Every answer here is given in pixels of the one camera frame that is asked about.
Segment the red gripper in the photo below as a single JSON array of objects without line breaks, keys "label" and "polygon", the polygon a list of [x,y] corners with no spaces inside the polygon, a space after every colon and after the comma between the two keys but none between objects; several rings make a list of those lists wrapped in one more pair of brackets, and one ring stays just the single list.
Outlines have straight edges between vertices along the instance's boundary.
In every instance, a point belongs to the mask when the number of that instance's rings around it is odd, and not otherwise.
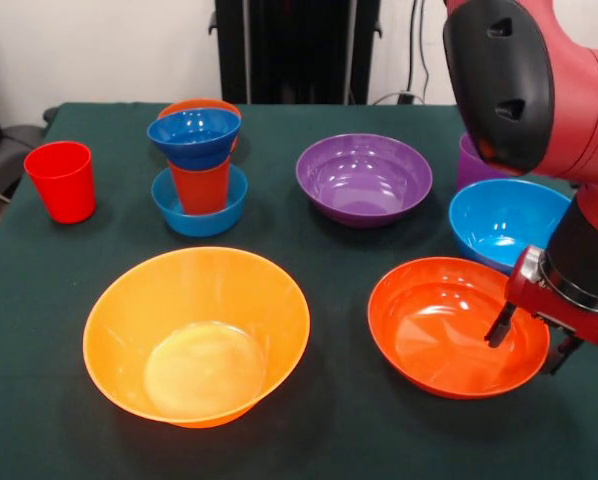
[{"label": "red gripper", "polygon": [[516,307],[531,315],[563,327],[568,335],[551,348],[543,364],[543,373],[555,375],[568,358],[582,345],[582,340],[598,346],[598,312],[573,303],[559,293],[541,270],[544,251],[527,247],[507,281],[507,302],[486,333],[484,340],[490,348],[497,348],[508,335]]}]

